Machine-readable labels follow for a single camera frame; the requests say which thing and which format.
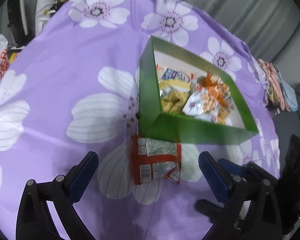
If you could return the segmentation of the white blue puff packet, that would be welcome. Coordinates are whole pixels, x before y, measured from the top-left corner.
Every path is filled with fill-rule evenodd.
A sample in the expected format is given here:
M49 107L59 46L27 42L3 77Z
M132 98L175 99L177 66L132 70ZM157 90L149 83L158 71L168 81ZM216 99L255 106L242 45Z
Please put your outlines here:
M203 88L190 95L183 107L183 113L198 120L215 123L218 106L219 102Z

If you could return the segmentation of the grey sofa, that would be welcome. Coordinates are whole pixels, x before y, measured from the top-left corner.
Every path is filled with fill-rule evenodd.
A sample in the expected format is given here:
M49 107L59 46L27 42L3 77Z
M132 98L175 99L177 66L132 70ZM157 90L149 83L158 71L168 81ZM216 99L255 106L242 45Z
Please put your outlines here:
M291 135L300 137L300 83L294 89L298 103L296 112L284 111L273 118L280 145L288 145Z

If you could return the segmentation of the white red-trim snack packet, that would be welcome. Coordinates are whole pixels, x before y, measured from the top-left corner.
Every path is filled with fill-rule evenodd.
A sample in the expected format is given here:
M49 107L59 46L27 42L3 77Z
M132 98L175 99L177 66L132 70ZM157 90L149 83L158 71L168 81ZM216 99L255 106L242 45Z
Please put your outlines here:
M158 81L162 80L179 80L189 83L193 80L194 74L189 71L175 69L169 66L156 65Z

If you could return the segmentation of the beige biscuit pack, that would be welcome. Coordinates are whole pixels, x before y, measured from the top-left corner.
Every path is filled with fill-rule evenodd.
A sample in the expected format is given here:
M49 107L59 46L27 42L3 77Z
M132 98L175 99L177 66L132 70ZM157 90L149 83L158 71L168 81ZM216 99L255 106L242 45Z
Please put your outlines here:
M218 113L217 113L217 124L225 124L226 119L228 118L229 114L234 110L234 106L232 103L225 106L223 104L219 104L218 106Z

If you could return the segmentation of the folded patterned cloth pile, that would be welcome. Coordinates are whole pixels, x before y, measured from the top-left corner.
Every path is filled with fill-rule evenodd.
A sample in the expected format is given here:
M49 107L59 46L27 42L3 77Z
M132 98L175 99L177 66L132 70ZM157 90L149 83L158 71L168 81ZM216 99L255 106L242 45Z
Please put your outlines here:
M257 60L259 67L265 74L265 80L269 83L267 89L268 105L272 109L276 108L279 112L298 110L298 102L294 89L283 80L280 71L276 66L262 59Z

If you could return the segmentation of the grey curtain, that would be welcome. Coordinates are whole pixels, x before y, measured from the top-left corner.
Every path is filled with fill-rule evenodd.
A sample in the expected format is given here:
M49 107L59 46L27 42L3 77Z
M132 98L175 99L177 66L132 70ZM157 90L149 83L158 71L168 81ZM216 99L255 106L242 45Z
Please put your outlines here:
M293 0L183 0L243 40L256 59L272 62L290 85L300 82L300 9Z

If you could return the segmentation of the red silver snack packet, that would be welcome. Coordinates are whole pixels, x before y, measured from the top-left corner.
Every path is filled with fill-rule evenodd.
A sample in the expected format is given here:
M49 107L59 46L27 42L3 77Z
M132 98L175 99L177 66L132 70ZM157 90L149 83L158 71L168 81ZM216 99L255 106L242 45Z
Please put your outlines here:
M181 174L181 144L135 134L130 165L136 185L161 178L178 184Z

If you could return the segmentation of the purple floral tablecloth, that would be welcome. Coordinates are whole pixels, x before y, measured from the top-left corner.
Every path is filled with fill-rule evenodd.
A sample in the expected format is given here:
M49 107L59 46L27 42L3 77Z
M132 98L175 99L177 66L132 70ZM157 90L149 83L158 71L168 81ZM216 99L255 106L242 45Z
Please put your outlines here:
M182 146L181 180L135 185L138 64L151 35L207 61L235 81L258 134L238 146ZM279 140L266 83L248 46L208 13L180 0L70 0L18 55L0 83L0 228L15 239L29 179L53 180L95 151L100 165L75 208L96 239L201 239L211 227L194 209L213 194L198 167L209 151L280 174Z

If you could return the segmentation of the dark yellow candy packet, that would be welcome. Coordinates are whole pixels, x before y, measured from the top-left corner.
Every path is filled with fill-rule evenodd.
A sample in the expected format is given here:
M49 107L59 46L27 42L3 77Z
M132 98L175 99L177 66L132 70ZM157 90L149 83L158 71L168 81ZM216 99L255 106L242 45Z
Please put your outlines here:
M188 101L191 85L181 80L161 80L159 95L163 112L180 114Z

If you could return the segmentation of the black white stick vacuum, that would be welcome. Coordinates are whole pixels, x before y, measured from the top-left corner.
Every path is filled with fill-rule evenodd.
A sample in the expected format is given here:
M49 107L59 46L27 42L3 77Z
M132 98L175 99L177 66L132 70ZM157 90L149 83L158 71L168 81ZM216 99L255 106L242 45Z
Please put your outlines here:
M17 44L16 47L20 48L27 44L29 36L24 0L8 0L7 13L8 27Z

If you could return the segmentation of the orange panda seed packet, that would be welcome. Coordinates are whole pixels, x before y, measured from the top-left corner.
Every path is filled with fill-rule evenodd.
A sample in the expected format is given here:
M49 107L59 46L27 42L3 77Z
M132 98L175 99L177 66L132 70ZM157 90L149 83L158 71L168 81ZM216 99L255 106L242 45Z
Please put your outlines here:
M208 72L206 76L200 76L197 83L208 90L222 106L231 108L231 92L230 88L215 74Z

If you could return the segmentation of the green cardboard box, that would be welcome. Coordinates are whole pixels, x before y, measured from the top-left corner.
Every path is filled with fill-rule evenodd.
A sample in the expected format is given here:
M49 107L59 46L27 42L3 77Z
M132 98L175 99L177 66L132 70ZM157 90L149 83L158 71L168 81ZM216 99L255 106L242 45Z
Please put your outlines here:
M175 44L150 37L139 64L139 136L238 145L257 133L246 101L226 72Z

